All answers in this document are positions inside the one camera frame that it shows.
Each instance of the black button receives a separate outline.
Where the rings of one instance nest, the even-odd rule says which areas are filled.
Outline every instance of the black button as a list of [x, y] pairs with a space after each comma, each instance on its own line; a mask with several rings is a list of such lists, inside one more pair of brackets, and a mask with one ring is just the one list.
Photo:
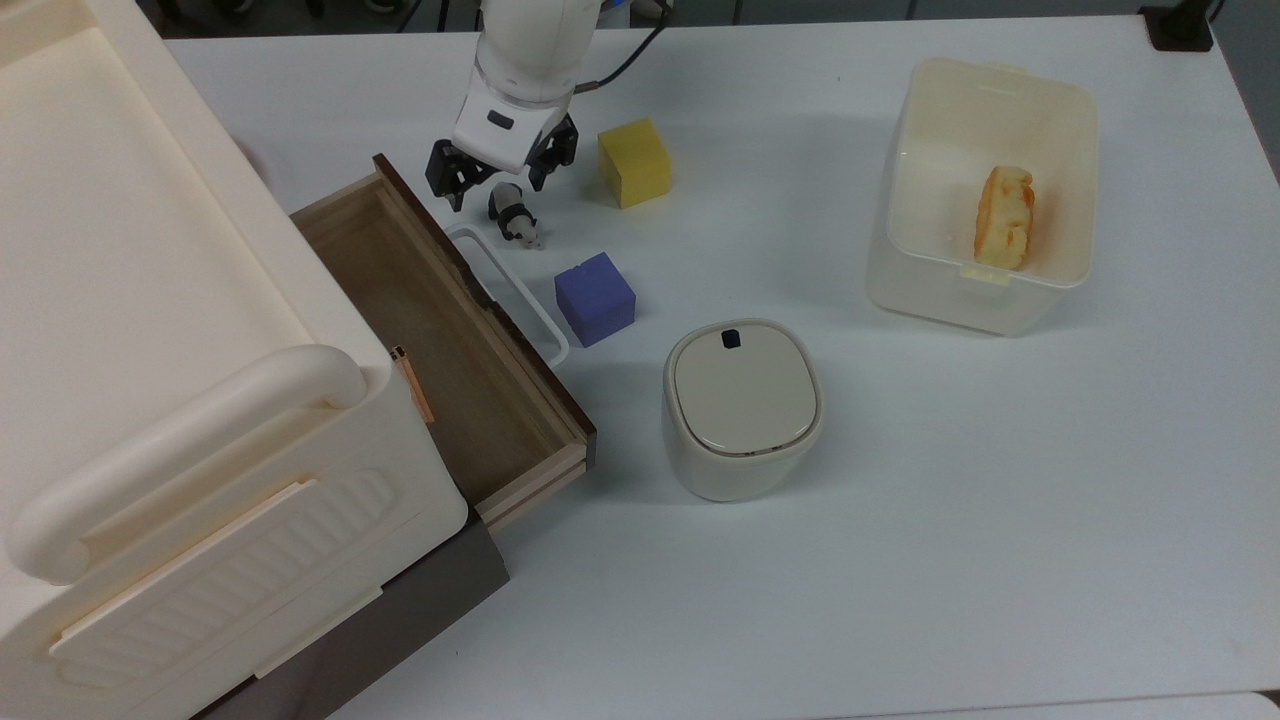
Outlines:
[[516, 120], [503, 115], [498, 110], [489, 110], [489, 122], [500, 127], [502, 129], [511, 129], [516, 127]]

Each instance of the bread slice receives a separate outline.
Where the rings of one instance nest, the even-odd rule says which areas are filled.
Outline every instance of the bread slice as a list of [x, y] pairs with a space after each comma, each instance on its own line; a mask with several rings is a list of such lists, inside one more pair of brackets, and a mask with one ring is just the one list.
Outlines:
[[978, 201], [974, 259], [984, 265], [1016, 270], [1027, 259], [1034, 206], [1030, 173], [1011, 165], [993, 168]]

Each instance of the white canister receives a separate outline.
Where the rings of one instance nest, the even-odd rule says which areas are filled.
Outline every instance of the white canister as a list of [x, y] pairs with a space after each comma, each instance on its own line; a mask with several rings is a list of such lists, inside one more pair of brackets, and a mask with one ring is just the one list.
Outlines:
[[664, 439], [680, 482], [716, 501], [781, 483], [822, 434], [823, 398], [800, 338], [771, 320], [718, 323], [667, 357]]

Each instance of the canister lid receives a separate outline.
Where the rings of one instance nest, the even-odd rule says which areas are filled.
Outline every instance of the canister lid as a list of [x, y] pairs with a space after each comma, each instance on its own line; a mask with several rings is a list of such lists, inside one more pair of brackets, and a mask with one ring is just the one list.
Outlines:
[[809, 359], [786, 331], [744, 320], [708, 328], [676, 357], [685, 425], [721, 455], [760, 455], [800, 442], [818, 414]]

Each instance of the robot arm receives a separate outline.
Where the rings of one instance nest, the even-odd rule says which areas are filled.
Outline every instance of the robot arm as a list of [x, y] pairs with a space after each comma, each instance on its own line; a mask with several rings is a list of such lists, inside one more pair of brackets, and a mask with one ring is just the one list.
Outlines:
[[573, 161], [577, 128], [568, 117], [582, 54], [600, 0], [484, 0], [467, 97], [451, 138], [431, 150], [426, 177], [454, 211], [462, 196], [495, 172], [529, 178]]

